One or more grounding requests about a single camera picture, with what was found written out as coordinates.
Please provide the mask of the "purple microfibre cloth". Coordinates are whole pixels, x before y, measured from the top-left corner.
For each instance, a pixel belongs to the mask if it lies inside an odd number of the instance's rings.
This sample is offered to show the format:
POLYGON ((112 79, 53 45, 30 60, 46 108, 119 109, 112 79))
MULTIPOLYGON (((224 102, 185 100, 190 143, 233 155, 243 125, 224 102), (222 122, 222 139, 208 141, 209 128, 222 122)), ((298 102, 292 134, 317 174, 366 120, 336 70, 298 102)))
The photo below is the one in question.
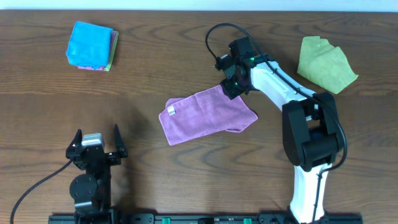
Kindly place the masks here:
POLYGON ((159 114, 171 146, 220 131, 240 133, 257 119, 241 97, 229 99, 221 85, 186 98, 171 98, 159 114))

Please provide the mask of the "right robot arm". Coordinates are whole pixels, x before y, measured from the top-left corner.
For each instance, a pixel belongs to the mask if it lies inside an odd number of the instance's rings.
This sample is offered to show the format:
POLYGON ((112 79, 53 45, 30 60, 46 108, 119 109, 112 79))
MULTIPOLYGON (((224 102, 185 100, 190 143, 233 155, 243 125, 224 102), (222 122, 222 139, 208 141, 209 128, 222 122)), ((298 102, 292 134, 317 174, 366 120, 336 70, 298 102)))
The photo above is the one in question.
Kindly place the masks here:
POLYGON ((334 98, 296 82, 270 55, 257 53, 247 37, 231 42, 229 50, 215 64, 226 75, 224 94, 232 100, 261 91, 282 112, 283 147, 295 172, 289 205, 294 222, 325 223, 325 179, 344 144, 334 98))

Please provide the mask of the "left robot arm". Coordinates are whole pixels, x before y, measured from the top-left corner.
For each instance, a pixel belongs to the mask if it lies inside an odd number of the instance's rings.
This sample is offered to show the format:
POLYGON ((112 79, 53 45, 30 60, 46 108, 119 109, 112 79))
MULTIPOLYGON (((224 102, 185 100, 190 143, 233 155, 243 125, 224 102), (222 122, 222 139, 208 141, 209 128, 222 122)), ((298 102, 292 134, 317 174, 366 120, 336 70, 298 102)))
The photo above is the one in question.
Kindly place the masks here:
POLYGON ((85 171, 70 184, 70 195, 81 217, 102 215, 111 206, 111 167, 128 156, 118 125, 114 126, 114 145, 115 152, 105 152, 102 134, 82 135, 79 129, 67 147, 66 158, 85 171))

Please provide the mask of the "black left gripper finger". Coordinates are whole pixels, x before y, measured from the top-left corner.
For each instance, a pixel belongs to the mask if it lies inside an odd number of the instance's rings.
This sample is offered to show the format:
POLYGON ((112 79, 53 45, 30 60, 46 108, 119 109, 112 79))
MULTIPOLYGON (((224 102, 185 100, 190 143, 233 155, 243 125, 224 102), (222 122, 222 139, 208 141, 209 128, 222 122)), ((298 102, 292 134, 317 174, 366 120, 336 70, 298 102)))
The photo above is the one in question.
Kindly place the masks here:
POLYGON ((81 131, 81 129, 78 129, 75 134, 75 137, 73 138, 70 145, 66 149, 66 157, 75 157, 76 156, 76 152, 81 146, 82 137, 83 137, 82 131, 81 131))
POLYGON ((118 125, 114 125, 114 145, 120 157, 128 157, 128 150, 119 132, 118 125))

